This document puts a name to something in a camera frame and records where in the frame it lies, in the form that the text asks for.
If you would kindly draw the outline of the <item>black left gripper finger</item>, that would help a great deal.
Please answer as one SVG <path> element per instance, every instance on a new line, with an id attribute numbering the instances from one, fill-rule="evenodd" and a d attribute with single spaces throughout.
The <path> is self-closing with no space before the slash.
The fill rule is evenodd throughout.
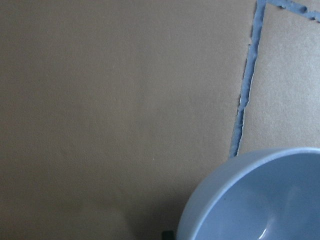
<path id="1" fill-rule="evenodd" d="M 161 233 L 161 240 L 174 240 L 174 231 L 173 230 L 164 230 Z"/>

